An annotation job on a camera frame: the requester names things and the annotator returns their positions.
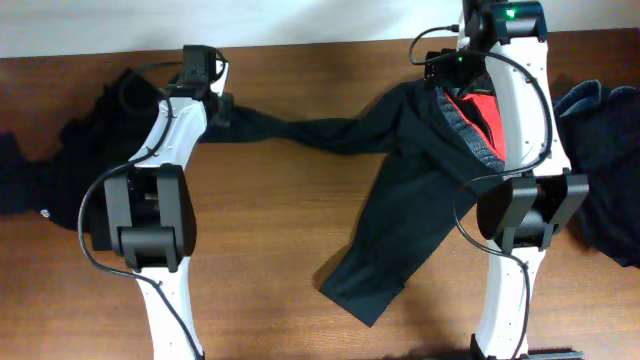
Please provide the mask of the black leggings red waistband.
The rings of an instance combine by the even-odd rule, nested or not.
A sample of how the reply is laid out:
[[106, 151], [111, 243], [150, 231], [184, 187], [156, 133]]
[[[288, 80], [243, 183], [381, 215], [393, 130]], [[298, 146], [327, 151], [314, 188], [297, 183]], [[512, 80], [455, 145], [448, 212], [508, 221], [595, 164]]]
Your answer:
[[[437, 249], [502, 171], [505, 141], [497, 100], [458, 96], [454, 88], [403, 82], [358, 118], [286, 121], [232, 106], [225, 124], [210, 126], [203, 143], [283, 138], [340, 155], [382, 153], [346, 255], [320, 292], [373, 326], [405, 283]], [[468, 180], [478, 182], [462, 196]]]

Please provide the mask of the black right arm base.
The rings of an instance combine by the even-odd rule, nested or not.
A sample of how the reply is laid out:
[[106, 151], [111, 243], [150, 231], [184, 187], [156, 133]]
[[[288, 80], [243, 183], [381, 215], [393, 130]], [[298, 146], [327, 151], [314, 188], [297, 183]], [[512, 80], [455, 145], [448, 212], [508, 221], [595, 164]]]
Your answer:
[[[502, 360], [502, 358], [485, 355], [480, 349], [476, 336], [471, 336], [470, 358], [473, 360]], [[544, 349], [519, 355], [516, 360], [585, 360], [584, 353], [572, 349]]]

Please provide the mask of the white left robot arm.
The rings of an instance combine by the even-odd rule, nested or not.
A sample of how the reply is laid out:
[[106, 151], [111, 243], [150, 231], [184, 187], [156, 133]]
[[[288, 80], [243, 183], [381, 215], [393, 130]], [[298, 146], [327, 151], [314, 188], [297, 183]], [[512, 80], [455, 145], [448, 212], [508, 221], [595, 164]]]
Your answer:
[[104, 181], [111, 249], [140, 287], [156, 359], [205, 356], [188, 286], [197, 223], [184, 170], [221, 111], [229, 62], [214, 47], [186, 45], [182, 65], [143, 145]]

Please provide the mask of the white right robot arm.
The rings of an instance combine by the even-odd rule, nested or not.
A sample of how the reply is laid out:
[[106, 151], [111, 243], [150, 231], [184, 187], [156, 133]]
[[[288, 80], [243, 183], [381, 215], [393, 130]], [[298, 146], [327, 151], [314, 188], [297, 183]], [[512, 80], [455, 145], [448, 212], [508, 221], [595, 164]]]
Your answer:
[[459, 65], [457, 85], [467, 91], [490, 80], [505, 144], [498, 184], [477, 203], [488, 276], [471, 359], [581, 359], [576, 350], [530, 350], [527, 328], [533, 287], [552, 237], [585, 200], [585, 176], [573, 173], [561, 143], [547, 75], [548, 31], [538, 1], [465, 1], [453, 31], [457, 46], [423, 61], [425, 73], [441, 63]]

